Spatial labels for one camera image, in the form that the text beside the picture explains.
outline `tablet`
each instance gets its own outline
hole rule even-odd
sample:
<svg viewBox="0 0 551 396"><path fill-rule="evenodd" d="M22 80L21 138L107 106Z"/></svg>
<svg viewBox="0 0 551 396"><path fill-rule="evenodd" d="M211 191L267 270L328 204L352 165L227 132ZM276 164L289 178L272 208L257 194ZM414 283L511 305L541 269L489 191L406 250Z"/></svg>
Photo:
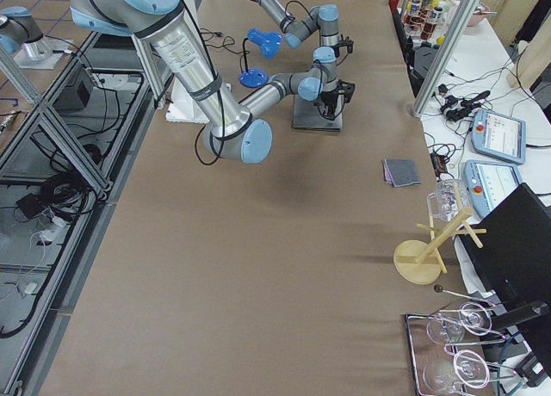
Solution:
<svg viewBox="0 0 551 396"><path fill-rule="evenodd" d="M475 151L489 157L524 164L526 122L482 109L474 115L471 133Z"/></svg>
<svg viewBox="0 0 551 396"><path fill-rule="evenodd" d="M473 208L481 218L523 181L516 165L500 162L467 161L463 176Z"/></svg>

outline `computer monitor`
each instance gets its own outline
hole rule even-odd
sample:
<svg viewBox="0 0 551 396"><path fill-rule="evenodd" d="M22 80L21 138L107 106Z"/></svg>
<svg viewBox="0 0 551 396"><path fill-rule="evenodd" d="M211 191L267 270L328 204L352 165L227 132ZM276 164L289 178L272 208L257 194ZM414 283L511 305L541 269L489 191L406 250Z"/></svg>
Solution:
<svg viewBox="0 0 551 396"><path fill-rule="evenodd" d="M496 292L507 311L540 300L551 306L551 215L521 183L477 226L484 245L460 236L484 287ZM518 325L526 342L551 375L551 314Z"/></svg>

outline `white table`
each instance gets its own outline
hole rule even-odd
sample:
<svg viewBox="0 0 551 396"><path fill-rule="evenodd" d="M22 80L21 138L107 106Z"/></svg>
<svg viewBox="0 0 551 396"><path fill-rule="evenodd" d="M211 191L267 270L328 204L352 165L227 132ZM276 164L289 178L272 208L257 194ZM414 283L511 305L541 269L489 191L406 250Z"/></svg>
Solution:
<svg viewBox="0 0 551 396"><path fill-rule="evenodd" d="M506 80L508 71L501 71L501 76L499 73L495 73L484 79L469 83L464 83L463 80L460 80L460 78L466 80L478 79L482 75L505 65L510 69L513 68L509 55L501 45L498 36L494 33L490 23L484 20L478 26L466 29L447 66L447 72L453 73L454 76L444 74L441 83L448 86L462 84L454 86L449 92L455 97L473 97L484 90L491 90L488 101L492 104L490 107L492 110L526 121L526 140L528 144L551 145L551 125L548 119L535 101L526 99L527 95L524 91L520 89L512 90ZM425 110L425 114L421 118L424 130L434 137L438 144L455 144L461 147L463 139L446 127L444 117L438 114L440 106L441 103L435 98L431 99ZM453 128L457 127L457 124L449 123L449 125ZM467 128L468 123L464 122L460 126L459 132L465 133ZM428 135L426 136L426 140L427 145L434 143ZM460 178L463 165L469 159L495 160L475 152L469 135L465 140L464 152L458 151L454 154L447 165L448 171L455 178ZM548 193L551 192L551 174L548 172L549 165L551 165L551 149L527 148L526 162L520 165L518 169L523 180L534 192ZM551 205L551 196L542 197L541 199L545 205ZM473 217L472 220L478 221L480 217ZM483 292L482 283L458 239L455 241L455 251L461 264L461 272L467 290L471 293L474 291ZM511 358L506 362L506 365L515 366L521 359L522 356ZM516 382L516 380L510 382L504 381L505 388L511 390ZM551 394L551 379L547 378L536 388L521 388L515 394L518 396L549 395Z"/></svg>

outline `wooden stand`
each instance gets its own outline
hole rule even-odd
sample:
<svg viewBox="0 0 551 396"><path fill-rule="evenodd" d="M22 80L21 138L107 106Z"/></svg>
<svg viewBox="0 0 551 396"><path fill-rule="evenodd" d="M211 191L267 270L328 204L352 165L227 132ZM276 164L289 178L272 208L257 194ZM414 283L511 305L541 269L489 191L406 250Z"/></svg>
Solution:
<svg viewBox="0 0 551 396"><path fill-rule="evenodd" d="M418 225L430 231L432 240L426 244L416 239L408 239L400 243L394 249L394 265L398 272L409 282L415 284L431 284L440 276L440 273L447 273L446 266L438 252L438 247L446 239L458 233L468 233L476 245L480 248L480 242L477 233L485 233L486 230L474 230L468 223L467 218L473 215L474 210L471 207L462 207L457 215L444 228L439 229L433 226L432 215L429 216L430 226ZM464 226L465 230L457 231L459 226Z"/></svg>

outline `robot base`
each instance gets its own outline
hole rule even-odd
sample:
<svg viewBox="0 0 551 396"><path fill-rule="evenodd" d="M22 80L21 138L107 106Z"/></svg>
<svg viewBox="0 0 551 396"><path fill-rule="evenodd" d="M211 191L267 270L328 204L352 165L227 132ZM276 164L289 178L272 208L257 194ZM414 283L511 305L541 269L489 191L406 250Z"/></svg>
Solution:
<svg viewBox="0 0 551 396"><path fill-rule="evenodd" d="M294 97L293 128L313 131L340 132L343 128L343 98L338 97L337 113L334 121L319 114L318 107L313 102L305 101L300 96Z"/></svg>

